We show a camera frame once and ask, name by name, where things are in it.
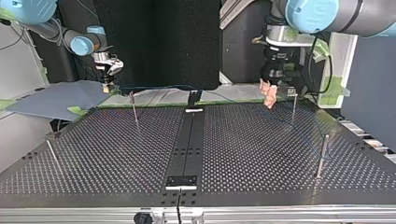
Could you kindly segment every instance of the metal rod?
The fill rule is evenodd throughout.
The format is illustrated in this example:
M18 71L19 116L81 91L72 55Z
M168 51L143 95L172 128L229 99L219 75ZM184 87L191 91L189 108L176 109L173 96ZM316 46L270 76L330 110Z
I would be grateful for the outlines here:
M319 165L318 165L317 178L321 178L321 173L322 173L322 170L323 170L324 157L326 156L327 146L329 145L329 139L330 139L330 136L328 134L324 135L322 150L321 150L321 153L320 153L320 161L319 161Z
M294 105L293 105L293 116L292 116L292 123L294 124L294 118L296 115L296 107L297 107L297 101L298 101L298 94L294 95Z
M136 112L136 106L135 106L134 92L133 91L131 91L130 97L131 97L132 107L134 108L134 121L136 121L136 124L138 125L139 121L137 119L137 112Z
M52 154L53 159L55 159L56 162L58 162L58 158L56 158L56 154L55 154L55 151L53 150L51 141L47 139L46 143L49 146L49 150L50 150L50 153Z

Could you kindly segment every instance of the cable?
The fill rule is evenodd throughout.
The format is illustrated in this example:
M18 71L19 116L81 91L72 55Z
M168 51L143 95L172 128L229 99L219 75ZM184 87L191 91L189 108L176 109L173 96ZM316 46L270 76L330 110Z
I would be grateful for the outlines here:
M15 28L11 25L11 26L9 26L9 28L11 28L12 29L12 31L17 35L17 36L19 36L20 35L20 33L18 33L18 31L17 30L15 30ZM31 45L31 43L29 43L29 41L27 41L27 40L25 40L24 38L22 38L22 40L23 40L23 42L25 43L25 44L27 44L27 45Z
M317 34L317 35L315 36L314 43L313 43L313 45L312 45L312 48L311 48L311 50L310 50L310 52L309 52L309 56L308 56L309 59L308 59L308 68L307 68L307 70L308 70L308 77L309 77L311 83L313 83L313 81L312 81L312 75L311 75L311 73L312 73L312 71L311 71L311 69L312 69L312 59L313 59L313 56L314 56L314 50L315 50L315 46L317 45L318 36L319 36L319 35L321 35L321 36L323 37L323 34L321 34L321 33L319 33L319 34ZM324 89L324 91L315 91L315 90L312 90L312 88L311 88L311 87L308 85L308 83L306 82L306 79L305 79L304 75L302 75L302 78L303 78L303 81L304 81L305 86L306 86L310 91L312 91L313 93L317 93L317 94L326 93L327 91L329 91L330 86L332 85L333 64L332 64L332 56L331 56L331 55L329 55L328 60L329 60L329 64L330 64L330 78L329 78L329 82L328 82L326 88Z
M21 35L20 35L20 37L18 38L17 41L15 41L14 43L12 43L12 44L10 44L10 45L8 45L8 46L5 46L5 47L0 48L0 50L9 49L9 48L11 48L11 47L17 45L17 44L20 43L20 41L23 39L24 34L25 34L25 29L22 29L22 33L21 33Z
M94 13L92 10L90 10L87 6L85 6L84 4L82 4L82 2L80 2L79 0L76 0L82 7L84 7L85 9L87 9L87 11L91 12L91 14L96 17L96 19L99 19L98 15L96 15L96 13Z

